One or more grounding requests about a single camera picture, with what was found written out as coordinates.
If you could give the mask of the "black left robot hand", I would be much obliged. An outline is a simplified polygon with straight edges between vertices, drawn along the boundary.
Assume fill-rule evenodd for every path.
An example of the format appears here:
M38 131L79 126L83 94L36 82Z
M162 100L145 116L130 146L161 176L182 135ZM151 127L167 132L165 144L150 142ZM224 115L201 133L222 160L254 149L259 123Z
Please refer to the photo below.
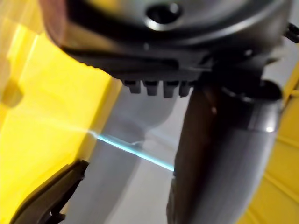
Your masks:
M283 110L263 80L290 0L41 0L66 54L133 94L189 97L167 204L170 224L235 224L267 166Z

